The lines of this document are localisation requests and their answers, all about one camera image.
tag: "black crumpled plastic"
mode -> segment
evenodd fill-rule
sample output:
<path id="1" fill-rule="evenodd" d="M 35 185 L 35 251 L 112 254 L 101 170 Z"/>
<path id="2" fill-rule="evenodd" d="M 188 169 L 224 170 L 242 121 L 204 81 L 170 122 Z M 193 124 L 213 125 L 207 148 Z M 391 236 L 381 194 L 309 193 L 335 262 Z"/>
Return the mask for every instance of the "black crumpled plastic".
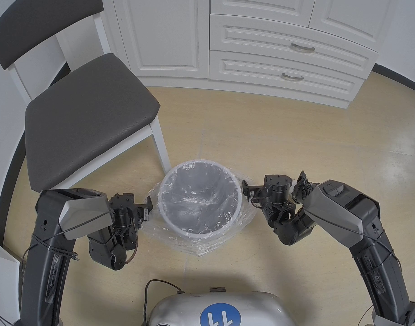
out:
<path id="1" fill-rule="evenodd" d="M 317 185 L 319 185 L 318 182 L 313 183 L 308 181 L 306 173 L 301 171 L 301 174 L 296 181 L 296 185 L 293 188 L 292 199 L 295 203 L 304 203 L 305 198 L 308 197 Z"/>

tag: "black baseboard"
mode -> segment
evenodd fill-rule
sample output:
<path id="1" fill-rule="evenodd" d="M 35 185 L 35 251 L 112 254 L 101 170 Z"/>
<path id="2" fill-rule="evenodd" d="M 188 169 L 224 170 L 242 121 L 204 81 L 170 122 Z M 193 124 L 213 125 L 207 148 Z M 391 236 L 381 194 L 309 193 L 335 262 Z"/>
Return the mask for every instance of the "black baseboard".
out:
<path id="1" fill-rule="evenodd" d="M 415 90 L 415 82 L 406 78 L 405 76 L 401 75 L 400 73 L 396 73 L 393 70 L 390 70 L 389 68 L 386 68 L 382 65 L 375 64 L 373 66 L 372 71 L 379 73 L 385 77 L 388 77 L 389 79 L 393 79 L 396 82 L 399 82 L 400 84 L 403 84 L 406 87 L 411 88 L 412 90 Z"/>
<path id="2" fill-rule="evenodd" d="M 51 86 L 61 80 L 64 76 L 70 73 L 70 68 L 67 63 L 65 63 L 60 71 L 58 71 L 57 76 L 51 82 Z M 5 176 L 4 184 L 2 186 L 1 195 L 0 195 L 0 246 L 4 243 L 4 234 L 5 234 L 5 225 L 7 224 L 7 216 L 9 214 L 10 203 L 12 201 L 13 192 L 17 182 L 17 178 L 20 173 L 20 168 L 25 159 L 25 132 L 22 135 L 22 138 L 17 145 L 15 154 L 10 163 L 9 170 Z"/>

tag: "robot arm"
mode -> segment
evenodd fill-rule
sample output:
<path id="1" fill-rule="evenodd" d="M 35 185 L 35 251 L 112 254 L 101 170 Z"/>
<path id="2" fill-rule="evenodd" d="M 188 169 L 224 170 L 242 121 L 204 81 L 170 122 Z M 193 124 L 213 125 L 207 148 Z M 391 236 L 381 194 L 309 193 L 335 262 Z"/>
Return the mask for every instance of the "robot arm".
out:
<path id="1" fill-rule="evenodd" d="M 153 209 L 134 204 L 134 195 L 90 189 L 43 191 L 23 275 L 20 319 L 15 326 L 57 326 L 64 282 L 77 238 L 88 236 L 91 258 L 113 270 L 123 268 L 126 251 L 136 250 L 137 232 Z"/>
<path id="2" fill-rule="evenodd" d="M 280 241 L 292 245 L 321 226 L 348 247 L 373 302 L 375 326 L 410 326 L 415 322 L 415 302 L 406 291 L 400 264 L 380 221 L 379 203 L 342 182 L 308 182 L 302 172 L 288 200 L 292 179 L 265 175 L 263 186 L 243 192 L 251 203 L 259 203 L 266 220 Z"/>

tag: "gray chair seat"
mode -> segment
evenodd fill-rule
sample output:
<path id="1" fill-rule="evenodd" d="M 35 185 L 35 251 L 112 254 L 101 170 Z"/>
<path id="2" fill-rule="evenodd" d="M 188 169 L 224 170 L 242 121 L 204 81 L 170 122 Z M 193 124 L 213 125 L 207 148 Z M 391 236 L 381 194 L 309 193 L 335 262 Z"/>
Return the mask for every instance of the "gray chair seat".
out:
<path id="1" fill-rule="evenodd" d="M 150 124 L 159 103 L 112 53 L 69 73 L 26 109 L 31 188 L 49 189 Z"/>

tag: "chair backrest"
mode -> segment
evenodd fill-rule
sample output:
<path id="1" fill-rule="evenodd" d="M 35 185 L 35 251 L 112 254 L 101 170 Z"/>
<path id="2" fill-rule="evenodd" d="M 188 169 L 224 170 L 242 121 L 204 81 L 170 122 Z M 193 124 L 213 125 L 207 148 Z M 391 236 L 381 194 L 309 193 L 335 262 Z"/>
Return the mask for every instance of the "chair backrest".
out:
<path id="1" fill-rule="evenodd" d="M 0 17 L 0 63 L 7 69 L 42 41 L 103 11 L 102 0 L 16 0 Z"/>

